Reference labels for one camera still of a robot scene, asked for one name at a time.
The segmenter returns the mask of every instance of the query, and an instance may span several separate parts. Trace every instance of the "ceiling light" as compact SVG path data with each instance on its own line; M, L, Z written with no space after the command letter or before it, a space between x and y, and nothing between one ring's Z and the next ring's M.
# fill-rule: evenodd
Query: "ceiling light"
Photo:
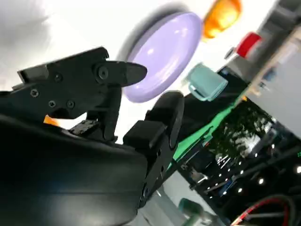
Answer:
M263 178L260 178L260 179L258 180L258 183L259 183L260 185L262 185L263 182L264 182L264 179L263 179Z

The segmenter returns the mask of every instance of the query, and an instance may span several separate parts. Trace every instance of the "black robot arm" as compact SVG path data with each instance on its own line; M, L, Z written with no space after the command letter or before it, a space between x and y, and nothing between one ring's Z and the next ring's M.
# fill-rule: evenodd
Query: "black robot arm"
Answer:
M1 93L0 225L123 225L164 175L177 148L183 96L163 94L117 145L121 87L147 70L107 58L98 48L25 69L23 83ZM42 123L45 115L85 112L69 131Z

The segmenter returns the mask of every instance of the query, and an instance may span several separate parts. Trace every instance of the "orange ball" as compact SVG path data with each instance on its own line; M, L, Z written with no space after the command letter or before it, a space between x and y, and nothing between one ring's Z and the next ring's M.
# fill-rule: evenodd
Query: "orange ball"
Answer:
M217 0L204 22L204 38L213 39L231 27L242 11L240 0Z

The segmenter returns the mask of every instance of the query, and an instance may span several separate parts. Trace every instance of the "cable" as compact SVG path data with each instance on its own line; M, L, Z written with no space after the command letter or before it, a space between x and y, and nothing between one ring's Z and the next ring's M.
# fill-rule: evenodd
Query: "cable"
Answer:
M255 209L271 203L278 203L284 206L284 221L282 226L294 226L295 217L296 217L295 204L291 198L282 194L268 196L264 199L259 200L253 206L246 209L238 218L236 218L232 222L231 226L238 225L241 221L243 221L244 218L246 218L248 214L250 214Z

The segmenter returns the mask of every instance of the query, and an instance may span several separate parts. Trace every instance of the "purple frisbee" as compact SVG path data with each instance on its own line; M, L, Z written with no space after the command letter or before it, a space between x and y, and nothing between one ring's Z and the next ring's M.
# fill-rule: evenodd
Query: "purple frisbee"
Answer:
M145 102L167 89L192 58L201 39L202 21L194 13L175 13L154 24L136 43L129 62L144 65L146 77L124 87L132 102Z

